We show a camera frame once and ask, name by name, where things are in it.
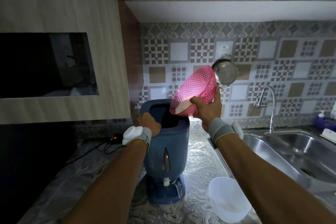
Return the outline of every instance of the hand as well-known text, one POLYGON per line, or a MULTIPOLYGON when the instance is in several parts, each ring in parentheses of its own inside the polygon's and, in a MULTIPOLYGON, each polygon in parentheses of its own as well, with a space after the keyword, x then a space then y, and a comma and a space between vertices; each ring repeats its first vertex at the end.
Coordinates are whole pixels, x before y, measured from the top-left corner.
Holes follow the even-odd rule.
POLYGON ((140 114, 137 117, 137 123, 139 124, 139 126, 149 128, 152 132, 152 137, 154 137, 154 136, 158 135, 158 133, 160 133, 161 124, 157 123, 154 120, 154 118, 148 112, 140 114))
POLYGON ((206 132, 208 132, 208 128, 212 120, 221 117, 222 103, 219 86, 216 88, 214 101, 212 103, 206 104, 198 97, 192 97, 190 102, 195 104, 197 107, 198 114, 194 117, 202 120, 202 127, 206 132))

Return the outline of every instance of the faucet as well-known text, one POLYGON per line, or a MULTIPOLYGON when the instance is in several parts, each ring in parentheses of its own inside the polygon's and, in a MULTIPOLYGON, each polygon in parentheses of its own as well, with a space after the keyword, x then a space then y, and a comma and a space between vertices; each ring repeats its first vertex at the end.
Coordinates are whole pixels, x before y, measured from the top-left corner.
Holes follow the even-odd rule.
POLYGON ((261 96, 260 96, 260 99, 259 101, 255 102, 254 103, 254 107, 266 107, 267 106, 267 100, 266 100, 266 104, 265 105, 262 105, 261 102, 263 101, 263 97, 264 97, 264 94, 265 94, 265 90, 266 88, 269 88, 271 93, 272 93, 272 98, 273 98, 273 109, 272 109, 272 114, 271 114, 271 122, 269 124, 269 133, 273 133, 274 132, 274 128, 273 128, 273 121, 274 121, 274 115, 275 115, 275 108, 276 108, 276 98, 275 98, 275 92, 274 92, 274 89, 271 87, 271 86, 265 86, 263 89, 262 89, 262 92, 261 92, 261 96))

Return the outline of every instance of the rice dispenser spout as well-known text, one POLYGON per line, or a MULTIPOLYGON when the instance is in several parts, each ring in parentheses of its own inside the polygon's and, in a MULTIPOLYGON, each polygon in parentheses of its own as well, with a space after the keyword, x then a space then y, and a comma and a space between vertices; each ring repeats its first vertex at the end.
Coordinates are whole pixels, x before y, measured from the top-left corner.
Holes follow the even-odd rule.
POLYGON ((172 115, 170 102, 149 100, 140 109, 140 113, 149 112, 161 124, 144 160, 148 199, 156 204, 175 203, 186 193, 182 173, 187 163, 190 122, 188 117, 172 115))

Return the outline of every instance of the cabinet door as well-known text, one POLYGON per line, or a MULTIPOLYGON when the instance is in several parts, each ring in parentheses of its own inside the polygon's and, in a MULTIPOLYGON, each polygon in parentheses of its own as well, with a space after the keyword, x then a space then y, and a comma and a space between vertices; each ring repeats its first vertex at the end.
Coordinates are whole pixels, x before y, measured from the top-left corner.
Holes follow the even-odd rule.
POLYGON ((0 124, 130 117, 117 0, 0 0, 0 124))

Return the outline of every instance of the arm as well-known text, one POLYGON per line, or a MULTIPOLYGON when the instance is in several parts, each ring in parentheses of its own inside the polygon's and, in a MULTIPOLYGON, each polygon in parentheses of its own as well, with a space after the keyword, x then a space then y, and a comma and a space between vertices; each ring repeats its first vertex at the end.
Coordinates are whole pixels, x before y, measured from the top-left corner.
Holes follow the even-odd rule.
POLYGON ((202 126, 209 132, 239 186, 262 223, 336 223, 336 217, 313 195, 278 170, 245 144, 221 116, 221 96, 217 88, 214 102, 197 97, 202 126))
MULTIPOLYGON (((138 122, 149 128, 152 136, 160 132, 161 125, 149 113, 138 116, 138 122)), ((126 223, 146 152, 144 141, 131 141, 85 192, 62 224, 104 224, 111 223, 111 218, 113 223, 126 223)))

